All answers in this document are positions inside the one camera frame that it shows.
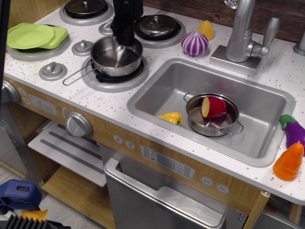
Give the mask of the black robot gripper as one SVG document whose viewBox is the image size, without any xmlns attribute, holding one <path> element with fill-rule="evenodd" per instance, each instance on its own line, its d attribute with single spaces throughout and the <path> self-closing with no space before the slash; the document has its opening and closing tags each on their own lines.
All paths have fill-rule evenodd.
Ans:
<svg viewBox="0 0 305 229">
<path fill-rule="evenodd" d="M 123 46 L 134 44 L 135 21 L 143 14 L 142 0 L 114 0 L 114 18 L 111 24 L 113 36 Z"/>
</svg>

